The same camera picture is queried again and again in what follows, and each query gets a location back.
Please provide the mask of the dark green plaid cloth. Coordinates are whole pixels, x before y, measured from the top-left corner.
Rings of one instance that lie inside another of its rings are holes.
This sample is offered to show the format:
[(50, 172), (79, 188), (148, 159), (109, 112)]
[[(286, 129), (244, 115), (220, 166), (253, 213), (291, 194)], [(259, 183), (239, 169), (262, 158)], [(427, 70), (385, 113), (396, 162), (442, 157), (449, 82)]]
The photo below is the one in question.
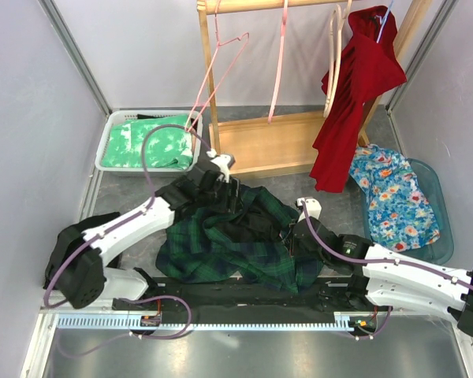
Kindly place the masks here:
[(276, 291), (299, 294), (311, 287), (323, 263), (294, 256), (298, 212), (265, 187), (243, 186), (237, 205), (235, 213), (200, 208), (168, 227), (156, 268), (184, 284), (215, 283), (239, 273)]

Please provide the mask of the floral blue cloth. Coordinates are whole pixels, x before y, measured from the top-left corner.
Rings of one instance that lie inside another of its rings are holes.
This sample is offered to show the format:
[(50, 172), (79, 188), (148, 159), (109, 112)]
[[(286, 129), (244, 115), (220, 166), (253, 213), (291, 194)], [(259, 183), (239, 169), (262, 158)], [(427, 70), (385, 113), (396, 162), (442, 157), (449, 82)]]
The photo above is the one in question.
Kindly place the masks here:
[(368, 228), (375, 243), (404, 252), (440, 239), (433, 208), (404, 155), (375, 144), (358, 146), (349, 174), (365, 195)]

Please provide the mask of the red skirt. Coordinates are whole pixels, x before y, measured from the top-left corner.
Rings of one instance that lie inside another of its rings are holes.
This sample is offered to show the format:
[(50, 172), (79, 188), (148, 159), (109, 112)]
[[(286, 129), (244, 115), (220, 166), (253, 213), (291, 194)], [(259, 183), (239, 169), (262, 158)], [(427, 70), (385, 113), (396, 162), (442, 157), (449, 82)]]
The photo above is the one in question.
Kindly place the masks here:
[(377, 16), (383, 16), (386, 10), (387, 6), (374, 6), (348, 15), (352, 37), (341, 53), (334, 104), (312, 145), (318, 151), (310, 172), (316, 191), (343, 191), (356, 151), (364, 104), (406, 82), (393, 48), (397, 26), (392, 13), (381, 42), (376, 43), (380, 28)]

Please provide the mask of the light blue wire hanger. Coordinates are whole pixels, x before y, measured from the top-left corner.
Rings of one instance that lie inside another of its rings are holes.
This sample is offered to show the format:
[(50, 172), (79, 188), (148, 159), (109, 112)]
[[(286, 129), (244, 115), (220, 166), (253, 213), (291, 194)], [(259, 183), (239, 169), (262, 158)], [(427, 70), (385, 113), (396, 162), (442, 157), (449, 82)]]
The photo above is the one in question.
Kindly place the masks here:
[(387, 10), (386, 10), (385, 14), (383, 16), (377, 16), (377, 18), (380, 22), (380, 28), (379, 28), (379, 31), (378, 31), (378, 37), (376, 39), (376, 43), (381, 42), (383, 31), (384, 31), (385, 25), (387, 23), (387, 20), (389, 18), (389, 15), (391, 13), (391, 9), (393, 7), (393, 4), (394, 4), (394, 0), (391, 0), (390, 3), (387, 6)]

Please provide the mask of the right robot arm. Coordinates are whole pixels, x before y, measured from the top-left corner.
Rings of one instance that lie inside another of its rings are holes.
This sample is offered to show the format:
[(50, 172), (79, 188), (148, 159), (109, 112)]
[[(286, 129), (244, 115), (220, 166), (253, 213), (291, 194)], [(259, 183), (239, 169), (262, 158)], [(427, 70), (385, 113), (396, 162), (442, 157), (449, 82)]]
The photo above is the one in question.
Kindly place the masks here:
[(473, 337), (473, 268), (435, 265), (357, 235), (336, 235), (313, 217), (292, 227), (292, 251), (347, 278), (345, 288), (335, 291), (339, 306), (426, 313)]

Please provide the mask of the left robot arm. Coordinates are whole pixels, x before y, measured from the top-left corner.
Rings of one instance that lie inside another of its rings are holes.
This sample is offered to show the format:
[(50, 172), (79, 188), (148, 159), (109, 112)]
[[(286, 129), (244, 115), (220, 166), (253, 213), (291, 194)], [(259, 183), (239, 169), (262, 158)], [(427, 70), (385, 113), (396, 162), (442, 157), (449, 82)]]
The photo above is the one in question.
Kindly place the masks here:
[(140, 240), (198, 209), (235, 213), (240, 181), (230, 174), (233, 164), (229, 154), (199, 161), (135, 209), (89, 217), (63, 229), (45, 271), (45, 307), (54, 307), (50, 302), (53, 290), (74, 309), (114, 298), (129, 300), (139, 309), (154, 306), (158, 292), (151, 279), (140, 269), (118, 269), (112, 262)]

